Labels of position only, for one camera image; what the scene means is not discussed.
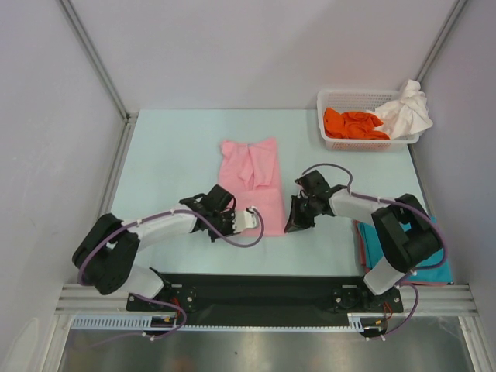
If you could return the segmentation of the pink t shirt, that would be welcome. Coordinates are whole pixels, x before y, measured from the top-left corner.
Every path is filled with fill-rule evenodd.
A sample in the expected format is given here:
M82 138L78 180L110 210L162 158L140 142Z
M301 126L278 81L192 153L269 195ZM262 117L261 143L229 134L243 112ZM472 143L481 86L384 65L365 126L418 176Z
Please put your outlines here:
M277 140L257 143L225 140L218 183L236 198L236 210L256 207L263 218L265 236L284 235L284 210Z

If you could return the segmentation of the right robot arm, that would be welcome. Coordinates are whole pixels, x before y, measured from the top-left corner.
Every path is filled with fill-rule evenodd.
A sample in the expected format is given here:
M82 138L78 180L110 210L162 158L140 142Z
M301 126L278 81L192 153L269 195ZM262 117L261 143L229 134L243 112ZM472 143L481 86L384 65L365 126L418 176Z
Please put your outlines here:
M320 215L346 217L373 226L383 257L363 277L357 292L359 305L375 311L385 302L385 292L419 270L441 267L447 260L446 244L439 227L411 194L386 199L362 195L351 185L329 186L317 170L294 181L300 191L291 197L286 233L315 226Z

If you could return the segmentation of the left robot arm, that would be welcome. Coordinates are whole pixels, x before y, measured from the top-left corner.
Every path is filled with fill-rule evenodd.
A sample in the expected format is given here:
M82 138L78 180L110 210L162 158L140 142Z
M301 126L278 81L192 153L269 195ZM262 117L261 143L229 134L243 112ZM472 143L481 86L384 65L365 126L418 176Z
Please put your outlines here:
M165 212L125 222L112 213L98 218L72 256L77 281L92 286L101 295L118 290L143 296L156 310L170 304L171 290L158 271L136 263L138 252L165 239L206 231L211 240L217 233L234 234L236 198L215 185L209 193L184 198Z

